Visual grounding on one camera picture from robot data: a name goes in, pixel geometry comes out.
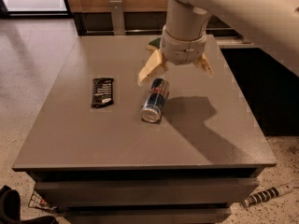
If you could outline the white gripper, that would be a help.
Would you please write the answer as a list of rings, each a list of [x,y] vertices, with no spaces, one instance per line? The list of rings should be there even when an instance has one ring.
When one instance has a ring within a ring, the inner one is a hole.
[[[160,50],[156,49],[147,60],[137,76],[139,86],[148,82],[153,76],[160,76],[167,71],[166,59],[174,65],[194,63],[196,67],[202,68],[210,77],[214,72],[204,54],[206,45],[206,34],[200,38],[190,41],[177,40],[163,28]]]

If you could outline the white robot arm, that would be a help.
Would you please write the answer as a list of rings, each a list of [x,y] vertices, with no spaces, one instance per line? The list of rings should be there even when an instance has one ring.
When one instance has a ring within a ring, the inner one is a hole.
[[[208,74],[206,27],[212,16],[243,35],[293,73],[299,64],[299,0],[168,0],[160,47],[138,74],[143,83],[167,63],[192,63]]]

